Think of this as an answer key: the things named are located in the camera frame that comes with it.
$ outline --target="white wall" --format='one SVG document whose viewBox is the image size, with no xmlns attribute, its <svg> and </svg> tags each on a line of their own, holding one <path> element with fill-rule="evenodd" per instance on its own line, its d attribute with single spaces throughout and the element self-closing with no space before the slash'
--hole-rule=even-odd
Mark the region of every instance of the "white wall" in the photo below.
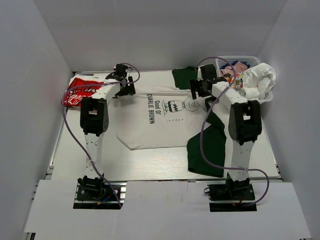
<svg viewBox="0 0 320 240">
<path fill-rule="evenodd" d="M 0 23 L 0 238 L 20 240 L 71 71 L 33 1 L 1 1 Z"/>
<path fill-rule="evenodd" d="M 258 57 L 277 74 L 264 123 L 292 181 L 312 239 L 320 240 L 320 1 L 288 0 Z"/>
<path fill-rule="evenodd" d="M 73 71 L 256 56 L 286 0 L 35 0 Z"/>
</svg>

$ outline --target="garment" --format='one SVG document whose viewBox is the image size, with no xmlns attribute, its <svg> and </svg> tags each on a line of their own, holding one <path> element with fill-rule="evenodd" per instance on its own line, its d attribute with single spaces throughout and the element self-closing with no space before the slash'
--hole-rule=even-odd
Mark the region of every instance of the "garment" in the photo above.
<svg viewBox="0 0 320 240">
<path fill-rule="evenodd" d="M 265 99 L 276 83 L 276 72 L 270 65 L 260 63 L 243 72 L 242 82 L 247 99 Z"/>
<path fill-rule="evenodd" d="M 248 69 L 248 67 L 240 61 L 238 61 L 233 66 L 233 68 L 234 68 L 236 74 L 241 73 L 241 72 Z M 234 76 L 234 71 L 232 71 L 231 66 L 229 66 L 229 65 L 226 66 L 225 69 L 220 69 L 220 71 L 221 71 L 222 76 L 225 77 L 228 81 L 230 81 L 231 77 Z"/>
<path fill-rule="evenodd" d="M 183 69 L 172 70 L 175 86 L 181 90 L 190 89 L 189 81 L 197 79 L 197 68 L 188 66 Z"/>
<path fill-rule="evenodd" d="M 231 63 L 232 66 L 236 65 L 238 62 L 238 60 L 233 61 L 233 63 Z M 250 64 L 248 64 L 246 61 L 241 61 L 242 64 L 246 65 L 246 68 L 249 69 L 250 68 Z M 220 69 L 225 69 L 226 67 L 229 67 L 229 64 L 225 64 L 223 66 L 220 67 Z"/>
<path fill-rule="evenodd" d="M 104 82 L 104 78 L 88 75 L 76 75 L 70 80 L 68 89 L 91 84 L 101 84 Z M 63 100 L 65 107 L 81 107 L 81 100 L 83 97 L 90 97 L 95 94 L 101 86 L 88 86 L 79 87 L 73 91 L 70 91 Z"/>
<path fill-rule="evenodd" d="M 207 109 L 210 108 L 209 101 L 211 99 L 214 98 L 210 97 L 205 100 Z M 225 125 L 213 112 L 209 114 L 207 123 L 210 123 L 211 126 L 203 131 L 202 143 L 204 155 L 211 163 L 224 166 L 227 140 L 224 131 Z M 186 149 L 188 152 L 188 170 L 190 172 L 218 178 L 222 178 L 224 176 L 223 169 L 212 167 L 203 159 L 200 152 L 200 133 L 188 141 Z"/>
<path fill-rule="evenodd" d="M 205 106 L 189 90 L 138 84 L 135 89 L 134 96 L 117 99 L 116 137 L 129 149 L 185 147 L 200 132 Z"/>
</svg>

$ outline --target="red coca-cola bag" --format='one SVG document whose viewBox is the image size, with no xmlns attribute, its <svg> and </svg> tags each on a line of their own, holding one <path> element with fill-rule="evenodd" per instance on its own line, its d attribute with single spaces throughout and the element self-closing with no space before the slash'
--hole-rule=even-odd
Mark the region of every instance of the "red coca-cola bag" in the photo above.
<svg viewBox="0 0 320 240">
<path fill-rule="evenodd" d="M 93 80 L 83 80 L 81 78 L 75 77 L 68 89 L 81 86 L 81 85 L 91 85 L 91 84 L 102 84 L 102 81 L 93 81 Z M 95 94 L 101 86 L 82 86 L 78 87 L 75 90 L 72 90 L 65 95 L 63 100 L 63 105 L 65 107 L 80 107 L 81 99 L 83 97 L 90 97 L 92 94 Z"/>
</svg>

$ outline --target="white platform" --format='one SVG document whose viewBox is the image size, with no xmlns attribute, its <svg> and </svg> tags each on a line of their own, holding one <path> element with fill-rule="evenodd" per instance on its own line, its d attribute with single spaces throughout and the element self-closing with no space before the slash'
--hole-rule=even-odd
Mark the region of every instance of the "white platform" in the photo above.
<svg viewBox="0 0 320 240">
<path fill-rule="evenodd" d="M 175 86 L 171 71 L 142 72 L 137 84 L 156 86 Z M 158 148 L 129 150 L 116 138 L 117 119 L 115 107 L 117 99 L 113 99 L 108 106 L 109 128 L 104 136 L 102 166 L 104 175 L 110 181 L 136 181 L 136 180 L 191 180 L 212 179 L 214 177 L 195 174 L 188 171 L 186 147 Z M 229 112 L 227 108 L 218 103 L 213 111 L 227 127 Z M 80 128 L 79 109 L 69 109 L 67 113 L 69 125 L 76 137 L 84 144 L 85 138 Z M 230 167 L 233 144 L 228 129 L 225 128 L 226 159 L 225 166 Z M 63 127 L 61 139 L 54 158 L 53 180 L 76 180 L 82 178 L 85 169 L 85 153 L 80 149 Z M 264 170 L 271 178 L 279 176 L 275 166 L 275 159 L 271 146 L 267 140 L 264 127 L 256 141 L 250 159 L 250 168 Z M 250 171 L 251 178 L 263 177 L 259 172 Z"/>
<path fill-rule="evenodd" d="M 129 182 L 121 210 L 73 209 L 77 181 L 41 180 L 25 232 L 35 240 L 298 240 L 310 233 L 291 183 L 256 212 L 210 212 L 206 183 Z M 257 196 L 265 183 L 254 183 Z"/>
</svg>

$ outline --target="white basket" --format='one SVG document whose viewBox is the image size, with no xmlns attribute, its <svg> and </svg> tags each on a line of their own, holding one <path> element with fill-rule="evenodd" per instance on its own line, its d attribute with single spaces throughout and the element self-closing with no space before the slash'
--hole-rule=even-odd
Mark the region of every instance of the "white basket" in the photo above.
<svg viewBox="0 0 320 240">
<path fill-rule="evenodd" d="M 240 61 L 240 62 L 246 62 L 250 65 L 250 68 L 255 67 L 260 64 L 260 60 L 255 56 L 219 56 L 220 58 L 223 58 L 227 60 L 230 64 L 232 64 L 234 61 Z M 226 65 L 226 62 L 220 59 L 215 60 L 215 67 L 217 69 L 217 75 L 218 77 L 221 77 L 221 72 L 219 71 L 222 66 Z M 272 99 L 274 99 L 274 95 L 272 94 L 272 91 L 269 91 L 265 94 L 264 99 L 258 99 L 259 103 L 262 104 L 264 102 L 270 102 Z"/>
</svg>

